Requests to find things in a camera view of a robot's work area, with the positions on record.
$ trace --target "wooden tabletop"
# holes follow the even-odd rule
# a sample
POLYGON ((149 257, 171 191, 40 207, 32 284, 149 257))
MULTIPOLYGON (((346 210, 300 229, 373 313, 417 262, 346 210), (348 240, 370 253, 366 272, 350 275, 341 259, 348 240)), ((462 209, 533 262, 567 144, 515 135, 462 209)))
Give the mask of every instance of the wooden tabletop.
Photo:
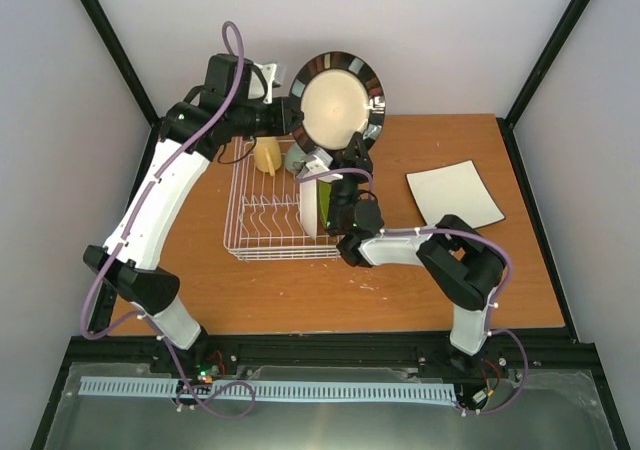
MULTIPOLYGON (((390 116, 371 155, 387 227, 424 225, 407 173, 473 160, 506 216, 480 233, 504 247, 515 264, 492 326, 564 325, 493 115, 390 116)), ((452 305, 424 268, 351 268, 340 259, 237 260, 223 246, 231 174, 230 165, 209 166, 176 218, 160 263, 180 277, 180 298, 209 333, 451 328, 452 305)), ((119 300, 113 318, 128 310, 119 300)), ((139 333, 150 331, 137 320, 114 332, 139 333)))

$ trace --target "dish rack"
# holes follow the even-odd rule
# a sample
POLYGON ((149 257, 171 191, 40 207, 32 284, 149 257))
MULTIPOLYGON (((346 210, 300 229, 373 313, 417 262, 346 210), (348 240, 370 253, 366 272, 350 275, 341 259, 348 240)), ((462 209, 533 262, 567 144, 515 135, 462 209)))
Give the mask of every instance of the dish rack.
MULTIPOLYGON (((279 139, 284 154, 294 143, 279 139)), ((251 149, 236 138, 233 160, 251 149)), ((300 225, 300 192, 295 177, 284 168, 275 177, 255 166, 253 153, 234 164, 224 229, 224 246, 239 260, 336 258, 337 239, 322 231, 313 239, 300 225)))

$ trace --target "white wall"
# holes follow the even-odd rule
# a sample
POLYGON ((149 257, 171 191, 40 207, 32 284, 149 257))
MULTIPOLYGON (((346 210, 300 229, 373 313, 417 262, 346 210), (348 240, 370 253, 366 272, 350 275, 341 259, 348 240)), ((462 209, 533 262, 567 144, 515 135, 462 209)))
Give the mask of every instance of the white wall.
POLYGON ((640 448, 640 0, 593 0, 516 128, 580 336, 640 448))
POLYGON ((147 134, 78 0, 0 0, 0 441, 29 448, 147 134))
POLYGON ((101 0, 150 98, 202 82, 234 20, 247 55, 287 64, 347 50, 381 78, 391 114, 505 115, 569 0, 101 0))

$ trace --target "round plate with patterned rim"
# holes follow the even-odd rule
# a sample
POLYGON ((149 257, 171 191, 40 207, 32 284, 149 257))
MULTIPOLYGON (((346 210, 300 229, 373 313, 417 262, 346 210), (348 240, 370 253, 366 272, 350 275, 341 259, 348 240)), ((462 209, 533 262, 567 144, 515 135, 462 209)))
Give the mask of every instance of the round plate with patterned rim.
POLYGON ((382 132, 385 101, 373 69, 355 55, 328 52, 309 60, 289 90, 294 110, 304 120, 292 135, 309 153, 317 147, 329 153, 347 146, 361 132, 371 148, 382 132))

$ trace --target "black metal frame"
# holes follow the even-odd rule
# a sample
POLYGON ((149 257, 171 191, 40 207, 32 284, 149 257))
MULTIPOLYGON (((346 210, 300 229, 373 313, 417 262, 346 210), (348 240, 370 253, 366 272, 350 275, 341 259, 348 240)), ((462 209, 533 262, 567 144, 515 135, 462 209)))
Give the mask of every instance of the black metal frame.
MULTIPOLYGON (((153 109, 144 87, 138 79, 98 0, 80 1, 122 73, 140 110, 151 125, 151 133, 131 193, 131 198, 133 198, 153 157, 153 149, 158 139, 160 119, 153 109)), ((578 342, 578 335, 571 312, 567 305, 549 242, 544 232, 514 135, 518 120, 524 113, 589 1, 570 1, 508 115, 505 118, 497 118, 497 123, 566 325, 564 328, 558 329, 519 330, 516 333, 521 338, 525 348, 527 348, 529 362, 536 362, 544 368, 582 369, 592 373, 616 445, 618 448, 629 448, 629 443, 596 348, 593 344, 578 342)), ((99 330, 108 326, 114 303, 115 293, 103 288, 91 320, 92 330, 99 330)), ((210 336, 209 338, 217 348, 223 351, 226 356, 227 368, 232 371, 237 366, 260 365, 414 366, 419 369, 420 376, 438 377, 456 385, 477 383, 480 378, 479 375, 463 376, 456 374, 450 368, 440 366, 436 361, 423 360, 424 356, 433 355, 434 352, 437 353, 443 348, 447 338, 445 332, 352 335, 312 334, 305 335, 304 338, 291 335, 210 336), (231 355, 235 357, 234 361, 231 361, 231 355)), ((504 356, 507 361, 515 366, 522 363, 522 357, 513 342, 504 337, 492 339, 492 341, 494 343, 490 346, 489 351, 495 353, 495 357, 504 356)), ((107 337, 100 341, 92 342, 79 337, 72 338, 32 449, 43 448, 46 443, 69 366, 75 362, 146 362, 157 371, 175 372, 166 350, 159 346, 159 343, 153 337, 107 337)))

